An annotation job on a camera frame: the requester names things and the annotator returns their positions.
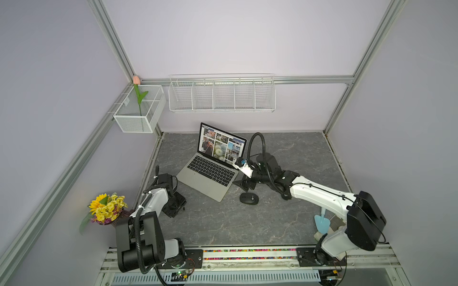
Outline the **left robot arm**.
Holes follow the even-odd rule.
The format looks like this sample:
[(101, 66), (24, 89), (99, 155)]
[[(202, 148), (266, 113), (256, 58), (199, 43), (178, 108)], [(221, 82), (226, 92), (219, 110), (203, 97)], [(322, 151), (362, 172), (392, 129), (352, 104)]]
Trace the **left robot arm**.
[(121, 272), (140, 270), (147, 274), (157, 265), (169, 263), (181, 266), (187, 259), (181, 239), (164, 239), (159, 222), (161, 213), (170, 218), (186, 205), (186, 199), (178, 193), (178, 180), (170, 174), (160, 174), (156, 166), (154, 181), (143, 192), (143, 201), (127, 218), (116, 223), (118, 268)]

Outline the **silver laptop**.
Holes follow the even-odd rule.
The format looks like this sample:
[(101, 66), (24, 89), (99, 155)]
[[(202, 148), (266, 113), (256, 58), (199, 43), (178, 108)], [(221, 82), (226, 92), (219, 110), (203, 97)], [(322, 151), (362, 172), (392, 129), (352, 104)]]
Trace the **silver laptop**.
[(178, 181), (222, 201), (239, 174), (233, 164), (243, 156), (246, 145), (246, 138), (202, 122), (197, 153), (178, 173)]

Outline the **black wireless mouse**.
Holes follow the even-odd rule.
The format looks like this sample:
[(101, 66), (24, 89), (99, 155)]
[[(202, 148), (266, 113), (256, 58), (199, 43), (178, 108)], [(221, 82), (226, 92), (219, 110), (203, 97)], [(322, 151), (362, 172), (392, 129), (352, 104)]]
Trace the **black wireless mouse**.
[(254, 193), (243, 193), (240, 195), (239, 200), (246, 205), (257, 205), (259, 203), (259, 197)]

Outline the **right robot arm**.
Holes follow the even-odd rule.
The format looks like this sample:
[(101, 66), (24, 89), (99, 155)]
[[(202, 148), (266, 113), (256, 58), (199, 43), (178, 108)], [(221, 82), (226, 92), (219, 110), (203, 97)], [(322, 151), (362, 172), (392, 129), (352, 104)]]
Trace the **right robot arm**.
[(302, 257), (308, 263), (319, 266), (342, 260), (350, 250), (374, 251), (385, 238), (386, 218), (373, 196), (365, 191), (347, 193), (313, 182), (290, 170), (283, 170), (276, 158), (266, 152), (265, 138), (257, 132), (252, 138), (261, 139), (262, 152), (256, 158), (251, 155), (238, 157), (233, 167), (242, 172), (242, 180), (236, 185), (244, 191), (265, 184), (279, 193), (284, 200), (292, 198), (309, 201), (342, 219), (344, 225), (332, 234), (323, 234), (314, 250)]

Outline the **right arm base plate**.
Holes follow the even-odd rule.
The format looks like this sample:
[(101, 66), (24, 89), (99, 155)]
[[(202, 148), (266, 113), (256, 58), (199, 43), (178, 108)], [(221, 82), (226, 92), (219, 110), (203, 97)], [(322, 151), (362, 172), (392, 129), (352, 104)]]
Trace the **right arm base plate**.
[(315, 247), (298, 247), (296, 248), (296, 252), (300, 267), (347, 265), (346, 256), (342, 259), (331, 257), (323, 250), (316, 250)]

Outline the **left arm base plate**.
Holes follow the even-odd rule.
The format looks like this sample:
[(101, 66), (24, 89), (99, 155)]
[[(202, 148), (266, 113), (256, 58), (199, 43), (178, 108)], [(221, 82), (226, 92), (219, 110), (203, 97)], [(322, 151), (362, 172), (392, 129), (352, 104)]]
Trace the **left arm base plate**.
[(158, 269), (201, 269), (203, 265), (202, 249), (185, 249), (177, 257), (169, 258)]

